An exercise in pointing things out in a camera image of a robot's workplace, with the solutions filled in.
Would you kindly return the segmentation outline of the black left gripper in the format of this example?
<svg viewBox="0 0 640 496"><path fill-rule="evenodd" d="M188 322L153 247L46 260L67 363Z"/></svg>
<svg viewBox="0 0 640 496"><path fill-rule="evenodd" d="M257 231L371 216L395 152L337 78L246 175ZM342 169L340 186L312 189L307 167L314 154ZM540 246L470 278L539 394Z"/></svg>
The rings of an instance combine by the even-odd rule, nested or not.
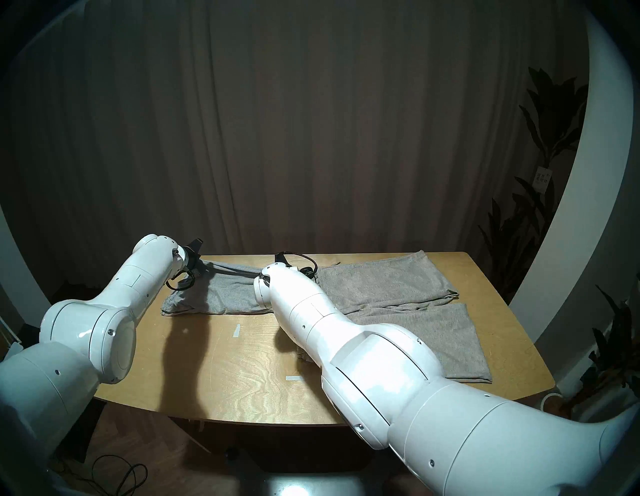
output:
<svg viewBox="0 0 640 496"><path fill-rule="evenodd" d="M183 269L185 272L193 271L200 260L200 248L202 239L194 239L187 245L180 246L180 256L183 258Z"/></svg>

